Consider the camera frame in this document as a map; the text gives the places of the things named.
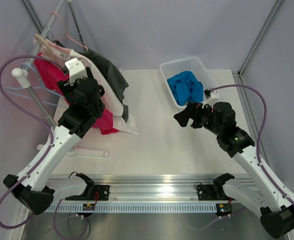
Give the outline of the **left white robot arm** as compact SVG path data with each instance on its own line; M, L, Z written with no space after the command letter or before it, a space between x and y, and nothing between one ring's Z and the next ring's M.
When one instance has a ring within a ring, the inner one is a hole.
M53 170L102 117L105 109L101 100L104 88L88 67L85 71L86 77L74 84L69 80L57 83L69 106L53 135L21 172L9 174L3 180L11 194L35 215L45 212L56 200L88 200L94 195L94 181L83 173L67 180L49 181Z

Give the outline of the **pink magenta t shirt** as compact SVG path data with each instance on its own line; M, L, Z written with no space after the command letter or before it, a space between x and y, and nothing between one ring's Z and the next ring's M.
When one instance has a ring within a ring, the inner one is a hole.
M98 67L90 59L74 51L71 51L66 58L63 58L59 53L55 53L53 58L55 62L62 66L68 60L78 58L85 67L90 68L93 78L97 80L99 85L103 86L105 91L101 98L105 105L105 110L103 111L102 117L96 121L93 127L100 129L102 135L118 132L118 130L114 128L114 114L121 115L123 107ZM62 94L57 86L57 82L60 80L66 80L69 78L69 75L64 75L60 68L45 60L36 59L34 65L36 66L45 86L50 90L55 90L59 94Z

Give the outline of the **wooden clothes hanger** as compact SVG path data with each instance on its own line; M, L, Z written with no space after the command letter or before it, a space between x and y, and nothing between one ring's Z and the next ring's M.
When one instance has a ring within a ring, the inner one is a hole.
M35 33L33 35L33 41L34 45L37 42L40 42L40 49L44 46L44 52L46 53L46 56L49 57L51 60L54 60L53 55L52 55L52 49L50 45L48 44L47 40L45 40L41 35Z

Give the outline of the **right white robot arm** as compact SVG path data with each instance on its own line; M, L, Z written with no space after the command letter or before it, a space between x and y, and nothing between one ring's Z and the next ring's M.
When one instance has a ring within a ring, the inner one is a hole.
M255 192L225 173L214 179L214 195L239 201L260 219L270 236L279 239L294 229L294 193L261 157L257 145L237 126L235 118L236 113L228 102L213 106L189 103L174 115L181 127L192 120L192 128L205 128L216 135L219 147L245 170L259 189Z

